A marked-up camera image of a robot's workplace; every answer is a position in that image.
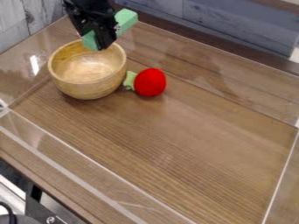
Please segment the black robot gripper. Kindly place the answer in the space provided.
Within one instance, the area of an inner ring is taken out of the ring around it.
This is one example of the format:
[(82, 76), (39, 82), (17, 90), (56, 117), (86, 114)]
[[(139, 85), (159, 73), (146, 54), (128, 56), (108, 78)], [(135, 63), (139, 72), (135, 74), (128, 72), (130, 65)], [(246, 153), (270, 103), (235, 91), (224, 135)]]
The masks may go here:
[(63, 0), (64, 10), (80, 36), (95, 32), (98, 49), (106, 50), (118, 39), (116, 10), (108, 0)]

